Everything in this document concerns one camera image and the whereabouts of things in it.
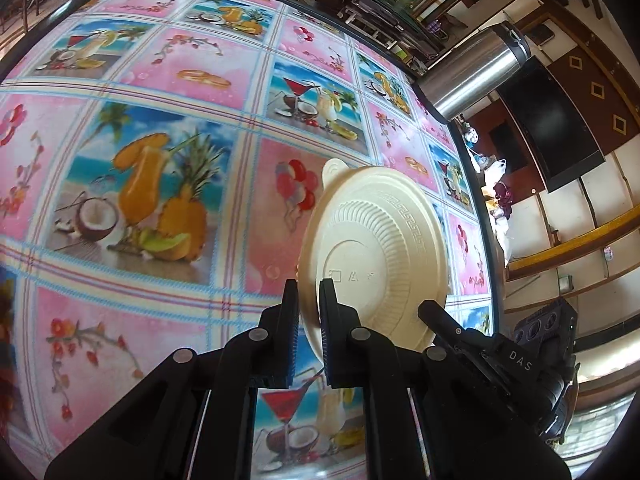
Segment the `metal screw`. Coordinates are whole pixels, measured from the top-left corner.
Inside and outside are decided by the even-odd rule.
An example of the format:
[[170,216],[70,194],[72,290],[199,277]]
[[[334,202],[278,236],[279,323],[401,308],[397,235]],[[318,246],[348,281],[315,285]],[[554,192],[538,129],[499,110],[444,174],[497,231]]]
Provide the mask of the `metal screw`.
[[427,357],[432,361],[444,361],[447,351],[441,346],[430,346],[427,348]]
[[180,348],[174,352],[174,361],[179,364],[188,363],[193,358],[193,351],[188,348]]
[[364,328],[363,326],[359,326],[351,330],[351,337],[353,337],[356,341],[366,341],[371,337],[371,332]]
[[267,332],[265,329],[254,328],[253,330],[251,330],[251,332],[249,332],[249,339],[251,341],[264,341],[265,339],[267,339],[268,335],[269,332]]

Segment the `diamond wall decoration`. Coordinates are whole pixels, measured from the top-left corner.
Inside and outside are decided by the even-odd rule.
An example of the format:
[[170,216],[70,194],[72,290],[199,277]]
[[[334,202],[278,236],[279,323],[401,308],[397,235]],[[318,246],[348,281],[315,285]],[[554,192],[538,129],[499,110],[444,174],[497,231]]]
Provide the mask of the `diamond wall decoration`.
[[604,99],[604,86],[591,81],[591,95]]
[[620,134],[626,135],[626,119],[613,114],[613,129]]
[[582,70],[582,58],[577,56],[569,56],[569,66],[571,68]]

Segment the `black tv screen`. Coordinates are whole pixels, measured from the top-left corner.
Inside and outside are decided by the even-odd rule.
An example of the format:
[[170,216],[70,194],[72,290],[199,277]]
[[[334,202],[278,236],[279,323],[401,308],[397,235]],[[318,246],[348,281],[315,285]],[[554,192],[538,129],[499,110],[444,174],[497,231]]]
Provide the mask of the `black tv screen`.
[[548,192],[604,162],[571,99],[535,57],[500,85],[498,94],[520,127]]

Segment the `counter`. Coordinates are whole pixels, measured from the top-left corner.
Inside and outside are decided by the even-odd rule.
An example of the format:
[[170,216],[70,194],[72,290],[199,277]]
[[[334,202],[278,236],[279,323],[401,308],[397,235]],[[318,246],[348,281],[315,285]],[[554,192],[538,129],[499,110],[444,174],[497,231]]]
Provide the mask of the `counter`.
[[[332,157],[421,186],[446,309],[496,328],[460,139],[343,24],[292,0],[72,0],[2,76],[0,429],[37,478],[174,349],[219,348],[279,303]],[[293,388],[320,368],[301,328]],[[366,478],[362,394],[320,378],[285,397],[258,396],[252,478]]]

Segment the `plate lid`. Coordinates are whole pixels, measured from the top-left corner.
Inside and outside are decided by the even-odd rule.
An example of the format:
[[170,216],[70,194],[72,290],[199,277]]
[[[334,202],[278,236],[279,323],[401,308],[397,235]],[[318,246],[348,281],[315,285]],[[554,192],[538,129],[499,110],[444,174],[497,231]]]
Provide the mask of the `plate lid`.
[[396,346],[423,349],[434,334],[420,321],[423,300],[444,305],[447,262],[433,206],[413,180],[389,168],[351,170],[336,158],[322,169],[324,191],[298,261],[306,337],[322,360],[318,285],[334,280],[338,301]]

